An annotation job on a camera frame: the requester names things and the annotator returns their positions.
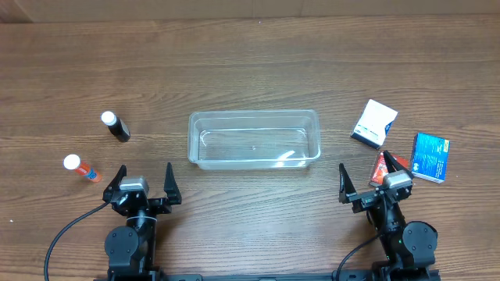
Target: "black bottle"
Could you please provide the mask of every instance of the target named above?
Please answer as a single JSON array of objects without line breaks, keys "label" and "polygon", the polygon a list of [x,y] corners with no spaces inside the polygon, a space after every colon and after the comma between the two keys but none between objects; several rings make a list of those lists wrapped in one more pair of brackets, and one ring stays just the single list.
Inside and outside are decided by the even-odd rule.
[{"label": "black bottle", "polygon": [[127,125],[120,120],[113,112],[104,112],[101,120],[108,125],[109,131],[121,142],[127,142],[130,139],[130,131]]}]

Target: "orange bottle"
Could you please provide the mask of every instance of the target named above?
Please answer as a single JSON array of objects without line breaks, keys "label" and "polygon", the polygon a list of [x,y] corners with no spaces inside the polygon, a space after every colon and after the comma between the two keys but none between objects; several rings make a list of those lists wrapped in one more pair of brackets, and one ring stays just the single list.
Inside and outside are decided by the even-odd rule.
[{"label": "orange bottle", "polygon": [[78,155],[68,155],[64,158],[64,167],[66,169],[75,170],[75,172],[81,174],[82,176],[88,178],[94,183],[101,181],[101,173],[90,167],[87,163],[81,161]]}]

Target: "wood grain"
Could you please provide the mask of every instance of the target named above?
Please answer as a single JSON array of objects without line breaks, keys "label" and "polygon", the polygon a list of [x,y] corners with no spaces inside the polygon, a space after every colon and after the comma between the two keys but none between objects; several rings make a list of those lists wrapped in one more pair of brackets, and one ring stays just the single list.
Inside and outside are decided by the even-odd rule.
[{"label": "wood grain", "polygon": [[[359,190],[377,152],[349,132],[369,98],[399,111],[384,148],[409,158],[424,131],[451,140],[443,184],[416,180],[407,220],[439,231],[445,280],[498,280],[500,19],[384,16],[1,25],[0,279],[40,280],[48,245],[101,204],[121,164],[162,194],[173,163],[184,197],[160,217],[157,263],[205,276],[329,272],[374,234],[338,203],[338,164]],[[206,172],[188,161],[194,111],[311,108],[322,155],[309,169]],[[99,120],[113,110],[132,138]],[[93,184],[63,168],[79,154]],[[75,225],[53,280],[104,276],[109,208]],[[379,244],[347,268],[384,258]]]}]

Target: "blue and white box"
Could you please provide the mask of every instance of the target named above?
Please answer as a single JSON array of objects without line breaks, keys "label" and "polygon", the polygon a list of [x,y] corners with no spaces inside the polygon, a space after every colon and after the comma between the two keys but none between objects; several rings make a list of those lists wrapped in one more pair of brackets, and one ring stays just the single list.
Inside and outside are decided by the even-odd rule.
[{"label": "blue and white box", "polygon": [[370,99],[361,118],[354,126],[351,137],[372,148],[379,149],[397,115],[398,112],[394,109]]},{"label": "blue and white box", "polygon": [[449,140],[418,133],[415,136],[410,162],[413,175],[435,183],[444,182],[449,149]]}]

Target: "bottle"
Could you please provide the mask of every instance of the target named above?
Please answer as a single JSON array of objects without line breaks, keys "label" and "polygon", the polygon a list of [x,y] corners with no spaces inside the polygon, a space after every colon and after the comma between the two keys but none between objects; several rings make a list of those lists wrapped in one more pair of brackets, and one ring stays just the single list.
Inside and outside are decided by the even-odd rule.
[{"label": "bottle", "polygon": [[109,131],[121,142],[127,142],[130,139],[130,131],[127,125],[120,120],[113,112],[104,112],[101,120],[108,125]]},{"label": "bottle", "polygon": [[74,170],[94,183],[101,181],[101,173],[81,161],[78,155],[68,155],[64,158],[64,168]]}]

